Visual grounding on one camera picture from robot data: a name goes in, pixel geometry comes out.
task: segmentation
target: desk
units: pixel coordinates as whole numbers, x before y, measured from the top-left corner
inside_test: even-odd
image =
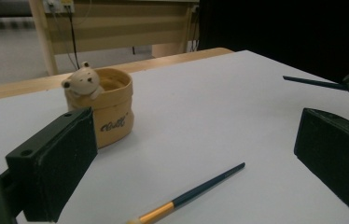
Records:
[[[349,93],[282,76],[319,79],[250,51],[132,72],[133,131],[99,150],[58,223],[125,223],[244,161],[160,223],[349,224],[349,208],[293,153],[302,109],[349,119]],[[60,88],[0,99],[0,172],[66,108]]]
[[[91,8],[89,0],[74,2],[78,52],[153,45],[152,56],[162,57],[187,52],[196,25],[192,8],[199,1],[93,0]],[[29,3],[48,73],[57,75],[54,56],[66,53],[61,33],[54,17],[44,12],[43,1]],[[73,52],[69,19],[56,18],[65,44]]]

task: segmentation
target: plush toy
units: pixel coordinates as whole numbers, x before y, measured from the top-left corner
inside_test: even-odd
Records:
[[[87,62],[73,73],[69,78],[62,81],[62,86],[68,93],[78,98],[81,95],[89,95],[92,100],[104,91],[100,85],[100,78]]]

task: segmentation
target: table surface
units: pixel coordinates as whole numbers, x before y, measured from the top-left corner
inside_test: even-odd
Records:
[[[349,224],[346,204],[293,152],[302,109],[349,119],[348,92],[285,81],[321,78],[250,51],[131,75],[133,130],[99,150],[58,223],[125,223],[245,162],[159,223]],[[60,88],[1,98],[0,173],[66,109]]]

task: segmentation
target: paintbrush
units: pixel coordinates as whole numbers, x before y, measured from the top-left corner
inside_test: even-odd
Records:
[[[232,169],[228,170],[227,172],[224,172],[221,175],[216,176],[215,178],[201,184],[200,186],[191,189],[187,191],[186,193],[178,196],[177,198],[171,200],[170,202],[152,210],[151,212],[148,212],[142,216],[140,216],[137,219],[129,220],[127,224],[150,224],[154,223],[161,218],[169,215],[172,213],[175,209],[179,208],[181,205],[190,202],[191,200],[195,199],[197,196],[201,195],[205,191],[209,190],[214,185],[220,183],[221,181],[227,179],[228,177],[234,175],[241,169],[243,169],[245,166],[244,162],[242,164],[239,164]]]

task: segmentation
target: power outlet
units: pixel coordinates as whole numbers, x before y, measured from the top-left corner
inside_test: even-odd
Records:
[[[52,9],[55,13],[67,13],[68,9],[72,13],[75,12],[75,4],[73,0],[43,0],[44,11],[46,13],[52,13]]]

